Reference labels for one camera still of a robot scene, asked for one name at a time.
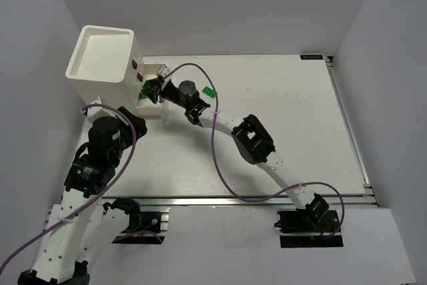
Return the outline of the green lego brick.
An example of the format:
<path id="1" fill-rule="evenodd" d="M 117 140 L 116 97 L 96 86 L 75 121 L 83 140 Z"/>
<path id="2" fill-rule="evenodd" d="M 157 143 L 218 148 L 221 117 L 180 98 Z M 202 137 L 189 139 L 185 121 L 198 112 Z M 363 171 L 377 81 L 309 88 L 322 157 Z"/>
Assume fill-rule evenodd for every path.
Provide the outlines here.
<path id="1" fill-rule="evenodd" d="M 157 90 L 157 83 L 152 80 L 147 80 L 143 84 L 141 92 L 147 95 L 147 93 L 156 92 L 156 90 Z"/>
<path id="2" fill-rule="evenodd" d="M 205 95 L 207 95 L 208 97 L 215 99 L 216 98 L 216 92 L 214 89 L 210 88 L 210 87 L 204 87 L 202 89 L 202 93 L 204 93 Z"/>

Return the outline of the white drawer cabinet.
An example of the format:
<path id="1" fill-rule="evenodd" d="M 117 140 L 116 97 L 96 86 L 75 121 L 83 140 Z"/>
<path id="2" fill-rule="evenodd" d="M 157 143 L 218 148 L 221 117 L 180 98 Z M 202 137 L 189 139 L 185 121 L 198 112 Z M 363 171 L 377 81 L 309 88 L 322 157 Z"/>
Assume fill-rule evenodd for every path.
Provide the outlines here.
<path id="1" fill-rule="evenodd" d="M 132 60 L 138 64 L 132 66 Z M 135 34 L 130 29 L 86 25 L 81 30 L 65 72 L 82 100 L 98 96 L 112 107 L 126 107 L 139 117 L 164 119 L 168 103 L 139 99 L 143 84 L 157 77 L 164 63 L 145 63 Z M 139 81 L 137 74 L 143 76 Z"/>

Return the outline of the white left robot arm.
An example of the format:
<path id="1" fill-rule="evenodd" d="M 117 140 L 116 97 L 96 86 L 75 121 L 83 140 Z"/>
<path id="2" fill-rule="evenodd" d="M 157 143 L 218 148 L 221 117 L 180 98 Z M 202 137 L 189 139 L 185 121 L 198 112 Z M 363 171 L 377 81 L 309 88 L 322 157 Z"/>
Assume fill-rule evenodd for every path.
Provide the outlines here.
<path id="1" fill-rule="evenodd" d="M 107 206 L 106 218 L 85 237 L 93 211 L 101 197 L 124 174 L 125 150 L 133 153 L 147 133 L 145 120 L 127 108 L 91 103 L 83 113 L 102 112 L 91 120 L 88 140 L 76 151 L 64 183 L 57 223 L 42 234 L 48 243 L 33 267 L 23 271 L 18 284 L 88 284 L 89 265 L 104 246 L 129 225 L 139 213 L 138 203 L 120 198 Z"/>

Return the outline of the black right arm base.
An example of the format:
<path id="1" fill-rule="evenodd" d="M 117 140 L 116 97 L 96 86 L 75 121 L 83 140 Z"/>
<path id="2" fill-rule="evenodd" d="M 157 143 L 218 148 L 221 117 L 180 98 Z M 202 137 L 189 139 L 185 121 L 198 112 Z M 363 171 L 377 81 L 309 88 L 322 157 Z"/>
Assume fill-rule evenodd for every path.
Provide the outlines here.
<path id="1" fill-rule="evenodd" d="M 313 225 L 297 211 L 278 212 L 274 224 L 279 233 L 280 248 L 343 248 L 340 221 L 335 210 L 329 210 L 318 225 Z"/>

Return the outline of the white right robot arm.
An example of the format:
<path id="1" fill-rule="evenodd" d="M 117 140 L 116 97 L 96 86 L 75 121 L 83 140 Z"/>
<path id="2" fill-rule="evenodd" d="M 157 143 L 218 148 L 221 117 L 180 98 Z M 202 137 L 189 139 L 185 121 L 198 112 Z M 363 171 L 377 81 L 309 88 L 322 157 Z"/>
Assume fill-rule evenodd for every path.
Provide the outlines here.
<path id="1" fill-rule="evenodd" d="M 218 130 L 230 136 L 241 155 L 251 165 L 265 171 L 296 207 L 307 229 L 316 230 L 329 210 L 329 205 L 282 161 L 274 140 L 261 121 L 250 114 L 243 118 L 215 111 L 196 89 L 195 83 L 182 81 L 177 87 L 170 80 L 157 76 L 143 85 L 142 92 L 153 102 L 169 101 L 184 109 L 184 116 L 202 128 Z"/>

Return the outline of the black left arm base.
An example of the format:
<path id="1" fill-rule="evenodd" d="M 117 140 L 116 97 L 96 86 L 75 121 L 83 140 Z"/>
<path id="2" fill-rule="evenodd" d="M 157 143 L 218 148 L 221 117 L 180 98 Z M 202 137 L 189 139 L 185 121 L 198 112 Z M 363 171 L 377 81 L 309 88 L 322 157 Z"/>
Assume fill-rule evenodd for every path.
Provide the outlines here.
<path id="1" fill-rule="evenodd" d="M 141 207 L 138 217 L 122 231 L 113 244 L 160 245 L 168 229 L 169 209 Z"/>

